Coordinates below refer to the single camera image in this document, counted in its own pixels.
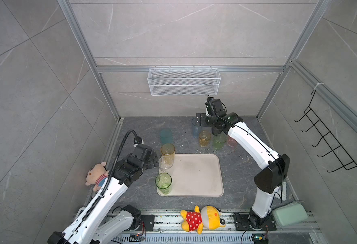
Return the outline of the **beige plastic tray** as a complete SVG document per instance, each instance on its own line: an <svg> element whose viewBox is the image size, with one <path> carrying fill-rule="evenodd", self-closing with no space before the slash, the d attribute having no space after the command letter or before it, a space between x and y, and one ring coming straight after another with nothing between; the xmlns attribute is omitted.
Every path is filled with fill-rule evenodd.
<svg viewBox="0 0 357 244"><path fill-rule="evenodd" d="M160 170L172 177L169 193L164 197L221 197L224 194L218 156L214 154L176 154L173 165Z"/></svg>

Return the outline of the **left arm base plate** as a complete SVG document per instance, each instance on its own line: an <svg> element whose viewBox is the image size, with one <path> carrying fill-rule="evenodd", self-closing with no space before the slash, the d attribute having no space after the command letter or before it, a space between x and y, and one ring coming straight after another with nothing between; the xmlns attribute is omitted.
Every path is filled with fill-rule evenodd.
<svg viewBox="0 0 357 244"><path fill-rule="evenodd" d="M155 225L155 215L141 215L136 231L152 232Z"/></svg>

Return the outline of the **tall amber plastic cup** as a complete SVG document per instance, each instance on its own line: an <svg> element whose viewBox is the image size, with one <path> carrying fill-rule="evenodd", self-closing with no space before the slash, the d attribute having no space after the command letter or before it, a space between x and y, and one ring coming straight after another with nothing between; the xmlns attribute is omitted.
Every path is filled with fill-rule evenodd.
<svg viewBox="0 0 357 244"><path fill-rule="evenodd" d="M162 156L174 155L175 157L175 146L173 144L167 143L161 147Z"/></svg>

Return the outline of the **teal plastic cup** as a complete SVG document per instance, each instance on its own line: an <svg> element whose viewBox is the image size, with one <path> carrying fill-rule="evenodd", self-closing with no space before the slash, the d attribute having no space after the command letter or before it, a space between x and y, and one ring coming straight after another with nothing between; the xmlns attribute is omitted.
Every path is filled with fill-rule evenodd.
<svg viewBox="0 0 357 244"><path fill-rule="evenodd" d="M172 131L168 128L162 129L160 131L160 141L161 144L173 143Z"/></svg>

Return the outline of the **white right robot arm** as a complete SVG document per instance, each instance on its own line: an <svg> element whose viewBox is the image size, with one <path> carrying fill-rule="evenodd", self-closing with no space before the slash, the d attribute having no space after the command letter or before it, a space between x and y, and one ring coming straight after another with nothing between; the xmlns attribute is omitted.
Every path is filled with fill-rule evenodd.
<svg viewBox="0 0 357 244"><path fill-rule="evenodd" d="M283 193L290 158L279 154L259 139L236 113L228 113L220 99L208 96L206 113L196 114L196 124L212 128L214 136L225 133L242 146L256 161L261 171L254 177L257 187L248 222L253 229L264 226L272 212L272 203Z"/></svg>

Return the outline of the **tall green plastic cup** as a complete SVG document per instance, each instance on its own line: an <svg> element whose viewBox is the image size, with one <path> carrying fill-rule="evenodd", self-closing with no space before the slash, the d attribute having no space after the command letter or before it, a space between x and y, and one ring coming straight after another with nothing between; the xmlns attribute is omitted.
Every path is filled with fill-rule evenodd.
<svg viewBox="0 0 357 244"><path fill-rule="evenodd" d="M172 177L168 173L160 173L155 180L157 189L164 195L170 193L171 185L172 185Z"/></svg>

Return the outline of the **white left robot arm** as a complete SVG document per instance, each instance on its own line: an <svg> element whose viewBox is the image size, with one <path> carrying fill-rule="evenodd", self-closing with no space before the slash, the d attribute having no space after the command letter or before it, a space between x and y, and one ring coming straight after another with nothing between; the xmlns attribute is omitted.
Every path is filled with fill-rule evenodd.
<svg viewBox="0 0 357 244"><path fill-rule="evenodd" d="M120 159L119 153L130 134L134 135L134 151ZM49 244L108 244L123 231L135 230L139 226L141 212L131 205L122 208L107 223L103 221L116 201L145 170L158 167L158 156L152 147L143 144L134 130L127 131L118 152L102 188L63 232L51 234Z"/></svg>

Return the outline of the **blue plastic cup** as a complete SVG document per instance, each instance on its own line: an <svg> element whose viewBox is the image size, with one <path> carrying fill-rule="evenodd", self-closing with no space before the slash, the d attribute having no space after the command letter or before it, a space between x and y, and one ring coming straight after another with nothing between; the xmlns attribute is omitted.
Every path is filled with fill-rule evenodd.
<svg viewBox="0 0 357 244"><path fill-rule="evenodd" d="M200 125L200 122L198 121L197 118L193 118L191 120L191 125L192 125L192 135L194 138L198 138L199 133L202 131L202 126Z"/></svg>

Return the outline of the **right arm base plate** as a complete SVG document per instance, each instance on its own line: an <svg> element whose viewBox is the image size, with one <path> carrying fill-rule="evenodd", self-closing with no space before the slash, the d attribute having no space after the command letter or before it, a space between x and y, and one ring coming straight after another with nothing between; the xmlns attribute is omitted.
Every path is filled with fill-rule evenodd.
<svg viewBox="0 0 357 244"><path fill-rule="evenodd" d="M277 227L271 214L265 218L259 218L255 214L233 214L233 221L237 231L254 230L254 231L276 231Z"/></svg>

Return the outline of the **clear plastic cup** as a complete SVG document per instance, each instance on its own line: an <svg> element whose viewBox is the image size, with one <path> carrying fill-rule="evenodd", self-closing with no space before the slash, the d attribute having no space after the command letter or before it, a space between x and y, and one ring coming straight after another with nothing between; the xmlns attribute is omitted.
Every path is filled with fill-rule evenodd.
<svg viewBox="0 0 357 244"><path fill-rule="evenodd" d="M162 172L170 169L174 164L174 155L161 156L159 159L159 168Z"/></svg>

